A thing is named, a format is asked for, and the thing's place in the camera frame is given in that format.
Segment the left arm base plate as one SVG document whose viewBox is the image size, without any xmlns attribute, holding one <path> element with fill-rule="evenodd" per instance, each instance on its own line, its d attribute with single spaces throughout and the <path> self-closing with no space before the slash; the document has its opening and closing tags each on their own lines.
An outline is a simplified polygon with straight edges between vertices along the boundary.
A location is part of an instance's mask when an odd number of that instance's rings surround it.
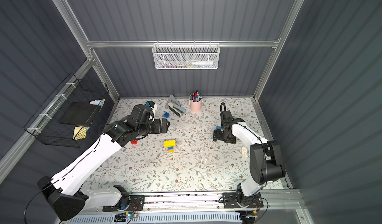
<svg viewBox="0 0 382 224">
<path fill-rule="evenodd" d="M 142 211 L 144 206 L 144 195 L 124 195 L 114 206 L 104 206 L 103 212 L 134 212 Z"/>
</svg>

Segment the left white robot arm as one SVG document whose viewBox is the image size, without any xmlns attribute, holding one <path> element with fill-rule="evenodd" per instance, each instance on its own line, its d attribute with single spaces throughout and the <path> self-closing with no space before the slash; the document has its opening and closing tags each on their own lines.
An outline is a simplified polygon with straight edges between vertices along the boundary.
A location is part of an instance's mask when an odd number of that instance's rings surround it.
<svg viewBox="0 0 382 224">
<path fill-rule="evenodd" d="M 166 118 L 157 119 L 156 110 L 153 101 L 135 105 L 130 115 L 107 124 L 97 141 L 65 169 L 38 181 L 41 193 L 61 221 L 68 221 L 81 211 L 95 207 L 115 207 L 118 211 L 129 208 L 129 193 L 120 185 L 98 191 L 83 191 L 82 185 L 101 164 L 129 142 L 149 134 L 167 133 L 170 122 Z"/>
</svg>

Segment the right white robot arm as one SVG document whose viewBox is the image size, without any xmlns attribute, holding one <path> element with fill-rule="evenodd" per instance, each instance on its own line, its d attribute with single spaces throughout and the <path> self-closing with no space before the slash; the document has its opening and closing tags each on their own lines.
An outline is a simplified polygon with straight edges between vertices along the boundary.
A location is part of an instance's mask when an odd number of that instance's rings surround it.
<svg viewBox="0 0 382 224">
<path fill-rule="evenodd" d="M 268 182 L 286 175 L 282 152 L 276 141 L 270 141 L 253 131 L 241 118 L 234 118 L 223 102 L 220 105 L 221 127 L 214 130 L 213 141 L 235 144 L 239 139 L 248 149 L 249 171 L 247 179 L 238 184 L 234 197 L 224 194 L 227 208 L 261 207 L 259 192 Z"/>
</svg>

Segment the long yellow lego brick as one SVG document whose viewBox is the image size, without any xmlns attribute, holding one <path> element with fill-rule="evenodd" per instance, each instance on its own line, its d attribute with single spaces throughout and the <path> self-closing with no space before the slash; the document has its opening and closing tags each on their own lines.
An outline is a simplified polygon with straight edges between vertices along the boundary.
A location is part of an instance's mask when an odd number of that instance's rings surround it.
<svg viewBox="0 0 382 224">
<path fill-rule="evenodd" d="M 176 146 L 175 140 L 164 141 L 164 147 L 175 147 L 175 146 Z"/>
</svg>

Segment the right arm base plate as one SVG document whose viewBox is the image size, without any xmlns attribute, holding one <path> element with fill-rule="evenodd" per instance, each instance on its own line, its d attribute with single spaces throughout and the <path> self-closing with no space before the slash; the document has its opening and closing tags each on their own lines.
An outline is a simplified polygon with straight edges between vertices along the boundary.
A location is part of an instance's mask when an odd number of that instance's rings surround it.
<svg viewBox="0 0 382 224">
<path fill-rule="evenodd" d="M 243 194 L 226 192 L 222 194 L 220 201 L 222 201 L 225 209 L 250 208 L 258 210 L 264 207 L 263 199 L 260 193 L 246 197 Z"/>
</svg>

